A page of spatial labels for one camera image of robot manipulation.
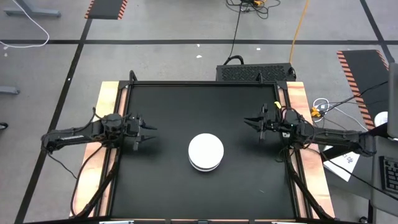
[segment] black floor stripe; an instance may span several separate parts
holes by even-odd
[[[65,103],[65,100],[67,98],[67,93],[68,93],[70,84],[73,80],[73,75],[75,74],[76,66],[79,62],[81,51],[83,50],[83,46],[84,46],[83,40],[85,40],[87,38],[87,34],[90,29],[91,22],[92,22],[91,19],[88,19],[86,21],[86,25],[85,25],[85,27],[83,29],[83,33],[80,37],[81,42],[78,44],[78,46],[76,48],[75,56],[73,57],[72,63],[70,65],[70,68],[68,71],[68,75],[65,79],[65,83],[63,84],[63,88],[62,88],[62,91],[60,94],[60,98],[58,99],[57,106],[55,107],[55,111],[54,111],[54,114],[52,116],[51,123],[49,126],[49,131],[53,130],[57,127],[57,123],[58,123],[58,120],[61,115],[61,110],[63,108],[63,104]],[[15,223],[18,223],[18,224],[23,223],[25,220],[25,216],[26,216],[30,201],[32,200],[32,196],[35,191],[37,181],[39,180],[40,173],[42,171],[46,155],[47,154],[44,151],[40,150],[39,158],[37,159],[32,176],[30,177],[30,181],[27,186],[24,198],[22,199],[21,206],[19,207],[18,214],[15,219]]]
[[[380,32],[380,30],[379,30],[379,28],[378,28],[378,26],[376,24],[376,21],[373,18],[373,15],[371,13],[371,10],[370,10],[368,4],[366,3],[365,0],[360,0],[360,1],[361,1],[363,9],[365,11],[365,14],[368,17],[368,20],[369,20],[369,22],[370,22],[370,24],[372,26],[373,32],[376,35],[377,40],[380,42],[381,49],[383,50],[384,55],[387,58],[387,61],[389,63],[395,62],[394,58],[392,57],[392,55],[390,53],[390,50],[388,49],[388,46],[387,46],[386,42],[384,41],[383,36],[381,35],[381,32]]]
[[[45,40],[1,40],[6,44],[42,44]],[[187,40],[84,40],[84,44],[108,45],[162,45],[162,44],[232,44],[229,39]],[[293,40],[235,40],[235,44],[290,45]],[[50,40],[47,44],[79,44],[81,40]],[[387,40],[385,44],[398,45],[398,40]],[[295,45],[381,45],[378,40],[296,40]]]

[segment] black table surface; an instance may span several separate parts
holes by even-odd
[[[294,218],[277,133],[266,142],[244,124],[268,103],[274,116],[275,88],[256,86],[135,86],[128,113],[141,113],[157,136],[132,152],[122,150],[111,209],[115,218],[265,219]],[[221,164],[195,170],[188,145],[211,133],[224,145]]]

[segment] wooden edge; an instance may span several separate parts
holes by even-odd
[[[279,94],[280,104],[282,106],[286,106],[285,95],[284,95],[283,89],[279,88],[278,94]],[[298,173],[299,170],[297,169],[297,156],[295,153],[293,153],[292,158],[293,158],[292,164],[293,164],[294,170],[296,170],[296,172]],[[296,189],[296,195],[297,195],[298,210],[300,211],[300,217],[306,218],[307,213],[305,212],[305,202],[304,202],[303,193],[301,192],[301,190],[297,184],[295,184],[295,189]]]
[[[291,107],[296,109],[307,121],[311,122],[312,118],[304,84],[302,82],[287,82],[287,91]],[[316,144],[312,144],[310,148],[318,151],[318,145]],[[335,213],[333,211],[328,183],[326,181],[320,155],[309,150],[301,150],[300,154],[308,190],[315,197],[319,205],[322,206],[324,211],[334,217]],[[312,213],[314,218],[318,218],[315,212]]]
[[[116,221],[123,221],[123,220],[134,220],[134,221],[166,221],[166,219],[162,219],[162,218],[112,218],[111,220],[116,220]],[[176,218],[172,218],[170,220],[171,222],[196,222],[199,221],[197,219],[176,219]],[[210,222],[248,222],[249,220],[233,220],[233,219],[209,219],[207,221]],[[256,219],[254,220],[255,222],[295,222],[295,219]]]
[[[103,82],[101,84],[96,105],[96,113],[98,116],[103,117],[104,115],[113,113],[118,94],[118,86],[119,82]],[[100,146],[101,144],[98,142],[87,144],[83,162]],[[105,158],[105,151],[106,150],[104,148],[93,156],[81,172],[76,193],[73,198],[73,210],[76,214],[84,209],[85,205],[90,201],[98,189]]]
[[[118,113],[121,116],[124,116],[123,113],[124,113],[124,107],[126,105],[126,99],[127,99],[127,88],[123,88],[123,90],[121,92],[119,111],[118,111]],[[107,173],[109,173],[109,171],[112,169],[115,157],[116,157],[116,149],[112,149],[111,150],[111,155],[109,157],[109,164],[108,164]],[[109,205],[109,193],[110,193],[110,190],[111,190],[111,184],[112,184],[112,181],[106,187],[106,190],[105,190],[105,192],[104,192],[104,194],[102,196],[102,203],[101,203],[101,207],[99,209],[99,215],[100,216],[105,216],[106,215],[106,211],[107,211],[108,205]]]

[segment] orange and black hazard tape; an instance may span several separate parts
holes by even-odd
[[[384,66],[386,67],[386,69],[388,71],[388,64],[387,64],[386,60],[383,58],[383,55],[380,53],[379,50],[376,50],[376,52],[379,54],[381,61],[383,62]]]
[[[127,0],[123,0],[123,3],[120,7],[119,15],[118,15],[118,20],[121,20],[124,15],[124,11],[126,10],[127,7]]]
[[[85,18],[88,19],[88,15],[91,11],[91,8],[93,7],[94,4],[94,0],[91,0],[90,5],[88,6]],[[120,11],[118,14],[118,20],[121,20],[123,18],[124,12],[126,11],[126,7],[127,7],[127,0],[123,0],[121,6],[120,6]]]
[[[88,6],[85,18],[88,19],[88,14],[90,13],[91,8],[93,7],[94,0],[91,0],[90,5]]]
[[[347,60],[345,59],[344,54],[341,51],[337,51],[337,57],[338,60],[340,61],[341,66],[343,67],[344,74],[346,75],[349,87],[351,88],[351,91],[354,94],[354,99],[358,104],[359,110],[362,114],[363,121],[365,122],[366,127],[370,130],[374,128],[374,123],[372,120],[372,117],[369,114],[369,111],[364,104],[364,101],[361,96],[356,96],[360,95],[361,92],[359,91],[359,88],[355,82],[354,76],[351,73],[351,69],[349,69],[349,65],[347,64]]]

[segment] yellow cable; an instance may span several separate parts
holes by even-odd
[[[296,33],[294,34],[294,38],[293,38],[293,42],[292,42],[292,48],[290,48],[290,56],[289,56],[289,63],[290,64],[292,63],[292,60],[293,60],[294,43],[296,42],[297,35],[299,34],[301,23],[303,22],[304,15],[305,15],[305,13],[307,11],[307,7],[308,7],[309,2],[310,2],[310,0],[307,0],[305,2],[304,10],[303,10],[303,13],[301,14],[300,22],[298,23],[298,26],[297,26],[297,29],[296,29]]]

